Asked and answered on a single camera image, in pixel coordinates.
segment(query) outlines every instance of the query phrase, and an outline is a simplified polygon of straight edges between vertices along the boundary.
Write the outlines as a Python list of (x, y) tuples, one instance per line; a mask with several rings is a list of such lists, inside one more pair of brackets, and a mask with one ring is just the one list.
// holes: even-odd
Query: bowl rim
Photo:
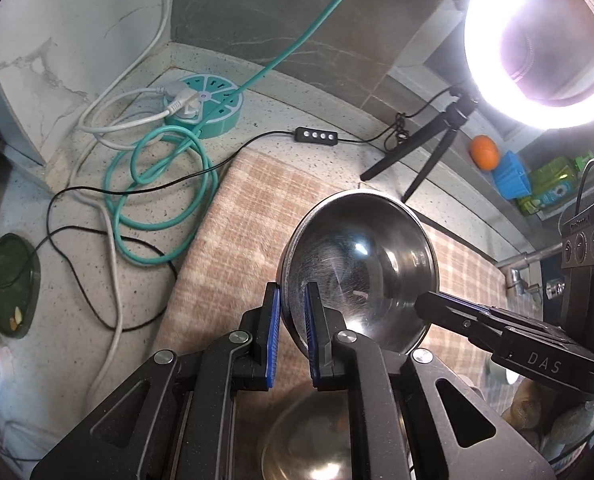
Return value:
[[(299, 351), (301, 351), (301, 353), (304, 354), (306, 357), (308, 357), (308, 347), (306, 345), (306, 342), (301, 339), (301, 335), (297, 332), (297, 327), (293, 320), (293, 313), (291, 312), (290, 304), (288, 301), (288, 287), (286, 286), (288, 282), (288, 275), (291, 270), (291, 262), (293, 260), (293, 255), (295, 254), (295, 249), (297, 248), (299, 240), (301, 240), (303, 232), (306, 230), (306, 227), (308, 227), (308, 225), (311, 223), (314, 216), (319, 211), (324, 209), (327, 205), (329, 205), (331, 202), (354, 194), (367, 194), (378, 196), (392, 203), (392, 205), (396, 206), (403, 213), (407, 214), (410, 217), (410, 219), (417, 225), (417, 227), (423, 234), (424, 240), (426, 241), (426, 244), (430, 250), (430, 254), (433, 260), (432, 266), (435, 273), (435, 290), (430, 290), (430, 292), (439, 291), (439, 265), (437, 264), (437, 254), (435, 253), (435, 248), (433, 247), (433, 244), (430, 241), (430, 238), (428, 237), (426, 230), (424, 230), (422, 223), (419, 221), (419, 218), (417, 218), (417, 215), (410, 209), (410, 207), (406, 206), (403, 202), (401, 202), (397, 198), (394, 198), (392, 195), (389, 195), (388, 193), (376, 189), (359, 188), (338, 191), (337, 193), (334, 193), (325, 198), (324, 200), (320, 201), (319, 203), (315, 204), (311, 208), (311, 210), (308, 211), (308, 213), (306, 213), (306, 216), (304, 216), (304, 218), (301, 219), (301, 221), (293, 231), (291, 238), (288, 240), (285, 249), (283, 250), (283, 255), (279, 267), (278, 281), (280, 295), (280, 310), (282, 314), (283, 325), (286, 327), (286, 330), (288, 330), (288, 333), (291, 335), (291, 338), (293, 339), (293, 342), (295, 343)], [(430, 330), (430, 325), (431, 324), (429, 322), (424, 324), (424, 329), (421, 331), (421, 334), (410, 347), (410, 349), (408, 349), (406, 354), (410, 353), (420, 345), (421, 341), (423, 341), (424, 337), (426, 337), (426, 334)]]

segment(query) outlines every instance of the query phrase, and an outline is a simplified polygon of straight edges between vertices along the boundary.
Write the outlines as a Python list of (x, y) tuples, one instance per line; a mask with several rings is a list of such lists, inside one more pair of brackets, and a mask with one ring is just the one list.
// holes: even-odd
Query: faucet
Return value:
[(539, 283), (528, 285), (520, 276), (520, 270), (526, 269), (530, 264), (541, 262), (541, 260), (545, 260), (560, 252), (561, 242), (558, 242), (534, 253), (521, 253), (497, 262), (497, 269), (501, 270), (506, 277), (506, 294), (509, 297), (516, 297), (522, 296), (526, 292), (529, 294), (539, 292), (541, 285)]

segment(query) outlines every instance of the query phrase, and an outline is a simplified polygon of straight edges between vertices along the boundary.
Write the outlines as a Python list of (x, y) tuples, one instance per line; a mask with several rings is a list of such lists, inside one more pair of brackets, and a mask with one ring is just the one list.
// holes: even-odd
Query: gray tile wall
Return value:
[[(330, 0), (173, 0), (173, 41), (266, 64)], [(278, 70), (363, 107), (440, 0), (344, 0)]]

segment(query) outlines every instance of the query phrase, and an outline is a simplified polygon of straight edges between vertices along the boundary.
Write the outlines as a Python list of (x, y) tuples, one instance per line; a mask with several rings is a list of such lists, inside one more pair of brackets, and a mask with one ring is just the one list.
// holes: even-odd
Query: black cable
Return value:
[[(47, 235), (46, 237), (44, 237), (44, 239), (38, 244), (38, 247), (39, 247), (39, 245), (43, 244), (47, 240), (50, 240), (51, 241), (51, 244), (52, 244), (53, 248), (55, 248), (55, 250), (66, 260), (66, 263), (71, 268), (72, 275), (75, 277), (75, 282), (77, 283), (77, 286), (80, 288), (80, 291), (82, 292), (82, 296), (84, 296), (84, 300), (88, 304), (88, 307), (90, 308), (91, 312), (98, 319), (98, 321), (104, 326), (104, 328), (106, 328), (107, 330), (114, 331), (116, 327), (110, 325), (109, 323), (107, 323), (106, 321), (104, 321), (102, 319), (102, 317), (100, 316), (100, 313), (98, 313), (98, 311), (95, 309), (95, 307), (93, 306), (92, 302), (88, 298), (88, 294), (86, 294), (86, 290), (84, 289), (84, 286), (82, 285), (82, 282), (80, 281), (80, 277), (77, 275), (77, 272), (75, 271), (75, 267), (73, 266), (73, 264), (71, 262), (71, 259), (68, 256), (66, 256), (66, 254), (64, 254), (64, 252), (55, 245), (55, 242), (53, 240), (53, 236), (56, 235), (58, 232), (66, 231), (68, 229), (73, 229), (73, 230), (77, 230), (77, 231), (84, 231), (84, 232), (88, 232), (88, 233), (95, 233), (95, 234), (100, 234), (100, 235), (104, 235), (104, 236), (108, 236), (108, 233), (106, 231), (101, 231), (99, 229), (93, 229), (93, 228), (90, 228), (90, 227), (82, 227), (82, 226), (77, 226), (77, 225), (66, 225), (66, 226), (57, 228), (55, 231), (51, 232), (49, 235)], [(122, 236), (122, 240), (126, 240), (126, 241), (129, 241), (129, 242), (134, 242), (134, 243), (137, 243), (137, 244), (139, 244), (139, 245), (141, 245), (143, 247), (148, 247), (152, 251), (156, 252), (159, 256), (163, 256), (164, 255), (164, 252), (163, 251), (161, 251), (160, 249), (158, 249), (154, 245), (149, 244), (148, 242), (145, 242), (143, 240), (139, 240), (139, 238), (133, 238), (133, 237), (124, 236), (124, 235), (121, 235), (121, 236)], [(175, 276), (175, 279), (177, 279), (177, 269), (175, 268), (175, 266), (171, 262), (167, 262), (167, 266), (171, 270), (171, 272), (173, 273), (173, 276)], [(123, 333), (128, 333), (128, 332), (134, 332), (136, 330), (141, 330), (142, 328), (144, 328), (144, 327), (146, 327), (146, 326), (154, 323), (161, 316), (164, 315), (164, 313), (166, 312), (166, 309), (167, 308), (168, 308), (168, 305), (164, 306), (157, 314), (155, 314), (153, 317), (151, 317), (151, 319), (148, 319), (148, 320), (144, 321), (143, 323), (139, 323), (139, 324), (137, 324), (135, 326), (131, 326), (129, 328), (122, 329), (122, 334)]]
[[(408, 129), (406, 128), (406, 115), (405, 114), (401, 114), (401, 113), (397, 113), (397, 115), (395, 116), (395, 126), (392, 129), (392, 132), (389, 133), (388, 137), (386, 137), (383, 141), (383, 151), (386, 153), (390, 153), (393, 152), (398, 145), (400, 145), (402, 142), (405, 142), (406, 140), (408, 140), (410, 138), (410, 132), (408, 131)], [(386, 146), (386, 143), (390, 140), (390, 138), (392, 136), (395, 136), (395, 139), (397, 139), (397, 146), (395, 148), (392, 149), (388, 149), (388, 147)]]
[(63, 195), (64, 193), (66, 193), (68, 191), (84, 190), (84, 191), (94, 191), (97, 193), (103, 193), (106, 195), (123, 196), (123, 195), (137, 195), (137, 194), (141, 194), (141, 193), (150, 193), (152, 191), (159, 191), (162, 189), (167, 189), (168, 187), (174, 186), (175, 184), (179, 184), (180, 182), (184, 182), (185, 180), (188, 180), (189, 178), (201, 176), (204, 173), (210, 173), (213, 170), (217, 170), (218, 168), (221, 168), (225, 164), (228, 164), (233, 158), (235, 158), (239, 154), (239, 152), (241, 150), (246, 148), (246, 146), (248, 146), (254, 140), (258, 140), (258, 139), (261, 139), (262, 137), (266, 137), (269, 135), (276, 135), (276, 134), (284, 134), (284, 135), (290, 135), (290, 136), (295, 135), (293, 132), (284, 132), (284, 131), (279, 131), (279, 130), (275, 131), (275, 132), (266, 132), (263, 134), (259, 134), (257, 137), (248, 139), (246, 142), (244, 142), (244, 144), (242, 144), (240, 147), (238, 147), (238, 149), (234, 153), (232, 153), (232, 155), (228, 156), (227, 158), (225, 158), (223, 161), (219, 162), (218, 164), (215, 164), (214, 166), (211, 166), (210, 168), (206, 168), (205, 170), (196, 171), (195, 173), (190, 173), (190, 174), (181, 176), (180, 178), (177, 178), (171, 182), (167, 182), (166, 184), (161, 184), (160, 186), (148, 187), (146, 189), (133, 189), (130, 191), (128, 191), (128, 190), (126, 190), (126, 191), (111, 191), (108, 189), (101, 189), (99, 187), (92, 187), (92, 186), (65, 187), (64, 189), (62, 189), (61, 191), (58, 191), (57, 193), (55, 193), (55, 195), (53, 195), (51, 201), (48, 204), (48, 208), (50, 209), (51, 206), (53, 205), (53, 203), (55, 202), (55, 200), (57, 200), (57, 198), (59, 198), (61, 195)]
[(13, 456), (7, 453), (5, 448), (3, 447), (0, 448), (0, 455), (6, 458), (10, 458), (14, 462), (39, 462), (40, 460), (42, 460), (41, 458), (20, 458), (19, 456)]
[(337, 139), (339, 142), (349, 142), (351, 144), (366, 144), (368, 142), (373, 142), (373, 140), (377, 140), (379, 139), (379, 137), (381, 137), (382, 135), (384, 135), (387, 131), (389, 130), (393, 130), (388, 137), (386, 137), (386, 139), (383, 141), (383, 147), (384, 147), (384, 151), (385, 152), (390, 152), (392, 150), (388, 150), (386, 148), (386, 142), (388, 142), (388, 140), (395, 135), (395, 133), (401, 133), (401, 132), (397, 132), (397, 125), (401, 124), (401, 128), (403, 129), (403, 122), (404, 119), (412, 119), (413, 117), (416, 117), (417, 115), (419, 115), (421, 112), (423, 112), (424, 110), (426, 110), (427, 107), (429, 107), (439, 96), (445, 94), (446, 92), (452, 90), (453, 88), (455, 88), (456, 86), (459, 86), (463, 83), (465, 83), (466, 81), (468, 81), (468, 79), (464, 79), (464, 81), (461, 81), (460, 83), (457, 83), (456, 85), (451, 85), (448, 86), (446, 88), (444, 88), (442, 91), (437, 92), (437, 94), (433, 95), (430, 100), (428, 100), (421, 108), (419, 108), (419, 110), (417, 110), (416, 112), (410, 114), (410, 115), (406, 115), (406, 114), (400, 114), (397, 113), (397, 116), (395, 117), (395, 122), (392, 123), (390, 126), (388, 126), (384, 131), (382, 131), (380, 134), (371, 137), (370, 139), (366, 139), (366, 140), (355, 140), (355, 139)]
[(383, 134), (385, 134), (389, 129), (393, 128), (395, 123), (392, 123), (390, 126), (386, 127), (384, 131), (380, 134), (371, 137), (370, 139), (360, 140), (360, 139), (337, 139), (339, 142), (348, 142), (349, 144), (367, 144), (368, 142), (373, 142), (373, 140), (379, 139)]
[(561, 455), (556, 456), (552, 460), (548, 460), (548, 463), (550, 465), (554, 465), (557, 462), (560, 462), (561, 460), (565, 459), (570, 454), (574, 453), (581, 446), (583, 446), (584, 444), (586, 444), (590, 439), (592, 439), (592, 437), (594, 437), (594, 429), (590, 433), (588, 433), (583, 439), (581, 439), (579, 442), (577, 442), (576, 444), (574, 444), (573, 447), (571, 447), (570, 449), (568, 449), (567, 451), (565, 451)]
[(584, 168), (584, 172), (582, 173), (582, 176), (581, 176), (581, 181), (579, 182), (579, 189), (577, 190), (577, 199), (576, 199), (576, 202), (574, 203), (574, 216), (577, 216), (579, 214), (579, 208), (581, 207), (581, 197), (584, 194), (584, 185), (586, 184), (586, 177), (588, 177), (590, 168), (592, 168), (593, 166), (594, 166), (594, 158), (591, 158), (588, 161), (588, 163), (586, 164), (586, 167)]
[[(87, 232), (87, 233), (94, 233), (94, 234), (98, 234), (98, 235), (104, 235), (104, 236), (108, 236), (108, 233), (106, 231), (101, 231), (99, 229), (93, 229), (91, 227), (84, 227), (84, 226), (79, 226), (79, 225), (65, 225), (62, 227), (59, 227), (57, 229), (55, 229), (54, 231), (50, 232), (49, 234), (47, 234), (40, 242), (39, 244), (37, 244), (35, 246), (35, 248), (33, 249), (33, 251), (29, 254), (26, 262), (24, 263), (24, 265), (21, 267), (20, 272), (18, 272), (18, 275), (15, 276), (12, 280), (10, 280), (10, 282), (8, 283), (4, 283), (3, 285), (0, 285), (0, 289), (1, 288), (5, 288), (7, 286), (11, 286), (13, 283), (15, 283), (23, 274), (24, 270), (26, 269), (26, 267), (28, 266), (28, 264), (32, 261), (33, 256), (37, 253), (37, 251), (39, 250), (39, 248), (45, 244), (47, 241), (52, 240), (52, 237), (55, 236), (56, 234), (62, 232), (62, 231), (67, 231), (67, 230), (75, 230), (75, 231), (82, 231), (82, 232)], [(124, 236), (122, 235), (122, 240), (125, 240), (127, 242), (134, 242), (136, 244), (141, 245), (142, 247), (147, 247), (150, 250), (154, 251), (155, 253), (157, 253), (159, 256), (163, 256), (164, 252), (160, 249), (158, 249), (157, 247), (155, 247), (152, 244), (149, 244), (148, 242), (145, 242), (144, 240), (139, 240), (139, 238), (133, 238), (131, 236)], [(59, 248), (56, 248), (56, 251), (61, 254), (61, 256), (66, 260), (66, 262), (68, 263), (69, 267), (71, 268), (71, 272), (73, 273), (73, 276), (75, 277), (75, 281), (77, 283), (77, 285), (79, 286), (82, 295), (84, 296), (84, 299), (86, 300), (86, 303), (88, 304), (88, 307), (90, 308), (90, 310), (92, 311), (92, 313), (95, 315), (95, 317), (98, 319), (98, 321), (104, 326), (104, 328), (106, 328), (107, 330), (112, 330), (114, 331), (116, 327), (108, 324), (106, 321), (104, 321), (102, 319), (102, 317), (100, 316), (100, 313), (98, 313), (98, 311), (95, 309), (95, 307), (93, 307), (90, 299), (88, 298), (88, 294), (86, 294), (86, 290), (84, 289), (84, 286), (82, 285), (82, 282), (80, 281), (80, 277), (78, 276), (77, 272), (75, 271), (75, 267), (73, 266), (71, 259), (66, 256), (66, 254), (64, 254), (63, 251), (61, 251)], [(173, 273), (173, 276), (175, 277), (175, 279), (177, 279), (177, 269), (175, 268), (175, 266), (171, 263), (171, 262), (167, 262), (168, 268), (171, 270), (171, 272)], [(164, 313), (166, 312), (166, 306), (164, 308), (162, 308), (157, 314), (155, 314), (155, 316), (151, 317), (151, 319), (144, 321), (143, 323), (139, 323), (138, 325), (129, 327), (129, 328), (125, 328), (122, 330), (122, 333), (126, 333), (126, 332), (134, 332), (135, 330), (139, 330), (142, 329), (146, 326), (148, 326), (149, 324), (154, 323), (155, 321), (157, 321), (161, 316), (164, 315)]]
[(464, 81), (462, 81), (461, 83), (458, 83), (458, 84), (456, 84), (456, 85), (451, 85), (451, 86), (448, 86), (448, 87), (444, 88), (444, 89), (443, 89), (441, 92), (437, 92), (435, 95), (433, 95), (433, 96), (430, 98), (430, 100), (429, 100), (428, 102), (426, 102), (426, 104), (425, 104), (425, 105), (423, 105), (421, 108), (419, 108), (419, 110), (417, 110), (417, 111), (416, 111), (416, 112), (414, 112), (413, 114), (410, 114), (410, 115), (404, 115), (404, 117), (405, 117), (405, 118), (407, 118), (407, 119), (412, 119), (413, 117), (417, 117), (417, 116), (418, 116), (418, 115), (419, 115), (421, 112), (423, 112), (424, 110), (426, 110), (426, 108), (427, 108), (427, 107), (429, 107), (429, 106), (430, 106), (430, 105), (431, 105), (431, 104), (434, 102), (434, 100), (435, 100), (435, 99), (437, 99), (437, 97), (439, 97), (439, 96), (441, 96), (441, 95), (445, 94), (446, 92), (448, 92), (448, 91), (452, 90), (452, 89), (453, 89), (453, 88), (455, 88), (456, 86), (459, 86), (460, 84), (462, 84), (462, 83), (464, 83), (464, 82), (466, 82), (466, 81), (467, 81), (467, 79), (465, 79)]

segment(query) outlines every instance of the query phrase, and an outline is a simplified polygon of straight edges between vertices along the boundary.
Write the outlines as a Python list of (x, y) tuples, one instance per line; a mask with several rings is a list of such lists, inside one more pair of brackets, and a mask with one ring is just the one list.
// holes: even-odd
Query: marble wall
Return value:
[[(329, 1), (174, 0), (171, 38), (266, 64)], [(441, 1), (344, 0), (277, 70), (358, 108), (370, 106), (398, 54)]]
[(48, 161), (88, 103), (151, 42), (160, 16), (161, 0), (2, 0), (4, 139)]

